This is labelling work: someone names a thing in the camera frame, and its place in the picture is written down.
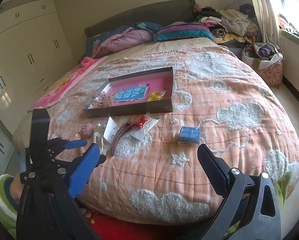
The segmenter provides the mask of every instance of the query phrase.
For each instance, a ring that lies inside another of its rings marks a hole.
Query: window sill
[[[281,35],[283,35],[284,37],[288,38],[290,41],[294,42],[296,45],[299,46],[299,37],[297,37],[296,35],[294,34],[291,34],[285,30],[280,30],[281,32]]]

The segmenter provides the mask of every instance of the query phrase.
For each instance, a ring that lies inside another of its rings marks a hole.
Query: white star pattern
[[[171,155],[172,156],[172,158],[173,158],[173,160],[171,161],[171,164],[172,165],[178,165],[178,166],[180,166],[181,168],[184,168],[184,164],[186,163],[186,162],[189,162],[190,161],[190,159],[188,159],[188,158],[186,158],[186,155],[185,155],[185,153],[184,152],[181,152],[180,154],[172,154]]]

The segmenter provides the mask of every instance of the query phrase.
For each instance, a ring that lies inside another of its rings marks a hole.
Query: person
[[[17,210],[23,188],[19,173],[14,177],[8,174],[0,176],[0,221],[15,239]],[[102,240],[167,240],[178,233],[178,227],[135,224],[86,209],[84,216]]]

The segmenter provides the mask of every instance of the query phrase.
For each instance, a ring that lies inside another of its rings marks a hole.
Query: screw
[[[57,170],[57,173],[58,174],[64,174],[66,172],[66,169],[65,168],[59,168],[58,170]]]
[[[31,178],[34,178],[34,177],[35,177],[35,172],[30,172],[29,178],[31,179]]]
[[[268,173],[263,172],[263,173],[262,173],[262,177],[263,177],[264,179],[268,179],[268,178],[269,178],[269,175],[268,175]]]
[[[235,174],[235,175],[238,175],[238,174],[240,174],[240,171],[237,168],[233,168],[232,173]]]

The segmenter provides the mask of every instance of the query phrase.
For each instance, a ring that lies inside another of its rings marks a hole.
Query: blue cube in plastic case
[[[179,132],[179,144],[199,144],[201,140],[201,129],[182,126]]]

